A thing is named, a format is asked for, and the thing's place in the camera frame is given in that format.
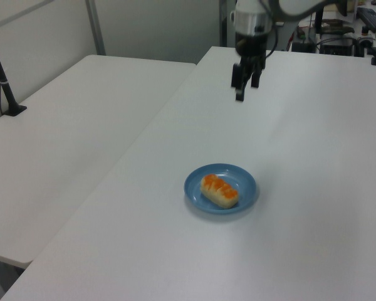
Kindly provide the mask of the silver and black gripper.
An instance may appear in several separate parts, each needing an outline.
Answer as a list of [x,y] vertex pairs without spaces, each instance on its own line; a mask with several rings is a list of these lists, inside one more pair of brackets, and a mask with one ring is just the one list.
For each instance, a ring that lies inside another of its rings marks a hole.
[[[266,46],[272,29],[272,20],[264,13],[249,13],[235,9],[231,12],[235,29],[235,49],[245,61],[253,63],[251,87],[258,88],[261,74],[266,66]],[[236,100],[244,101],[247,84],[245,67],[235,63],[232,68],[231,87],[235,89]]]

